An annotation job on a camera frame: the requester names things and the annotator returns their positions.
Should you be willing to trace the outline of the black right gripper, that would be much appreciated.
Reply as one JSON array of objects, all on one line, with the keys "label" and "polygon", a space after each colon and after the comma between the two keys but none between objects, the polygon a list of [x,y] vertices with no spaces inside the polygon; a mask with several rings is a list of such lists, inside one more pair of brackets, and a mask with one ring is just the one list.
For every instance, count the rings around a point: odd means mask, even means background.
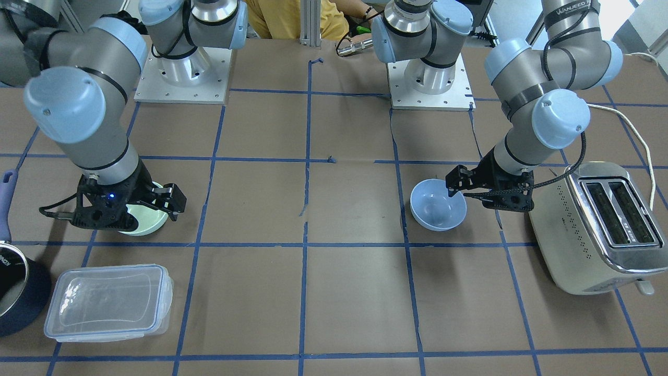
[{"label": "black right gripper", "polygon": [[139,228],[140,220],[129,212],[129,205],[165,212],[176,221],[177,215],[185,211],[186,203],[186,196],[176,184],[168,183],[160,188],[152,181],[144,162],[139,160],[128,178],[110,185],[103,185],[101,178],[82,174],[74,195],[40,207],[40,213],[67,220],[77,228],[131,231]]}]

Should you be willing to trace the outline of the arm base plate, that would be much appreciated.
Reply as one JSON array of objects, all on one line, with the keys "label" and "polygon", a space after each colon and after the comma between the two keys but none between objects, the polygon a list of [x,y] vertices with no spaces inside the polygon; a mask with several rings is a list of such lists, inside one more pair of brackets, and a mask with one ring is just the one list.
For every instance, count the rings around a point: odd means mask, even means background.
[{"label": "arm base plate", "polygon": [[388,63],[386,66],[392,109],[476,109],[461,54],[453,66],[443,69],[427,66],[420,59]]},{"label": "arm base plate", "polygon": [[224,105],[228,95],[232,58],[232,50],[202,47],[181,60],[149,55],[134,100],[147,103]]}]

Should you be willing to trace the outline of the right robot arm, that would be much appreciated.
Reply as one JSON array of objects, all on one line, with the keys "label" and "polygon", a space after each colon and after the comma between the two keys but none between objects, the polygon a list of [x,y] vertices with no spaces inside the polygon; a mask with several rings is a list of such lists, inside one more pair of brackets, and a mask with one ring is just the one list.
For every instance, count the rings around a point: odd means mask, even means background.
[{"label": "right robot arm", "polygon": [[83,33],[59,26],[60,1],[2,1],[2,87],[23,88],[44,135],[81,170],[76,192],[40,213],[83,229],[144,236],[177,220],[187,199],[153,180],[120,126],[140,79],[151,36],[155,56],[188,63],[190,80],[207,74],[203,47],[241,49],[242,1],[141,1],[141,21],[102,15]]}]

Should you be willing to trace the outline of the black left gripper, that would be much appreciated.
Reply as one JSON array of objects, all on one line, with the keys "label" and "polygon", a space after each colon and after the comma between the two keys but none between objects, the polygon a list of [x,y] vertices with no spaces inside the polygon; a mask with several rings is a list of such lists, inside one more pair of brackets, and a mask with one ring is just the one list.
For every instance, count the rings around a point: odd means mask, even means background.
[{"label": "black left gripper", "polygon": [[529,212],[534,209],[532,188],[534,176],[532,172],[511,174],[502,169],[490,150],[472,170],[462,164],[457,165],[446,175],[448,197],[458,191],[484,188],[486,193],[468,193],[465,196],[482,201],[489,209],[511,212]]}]

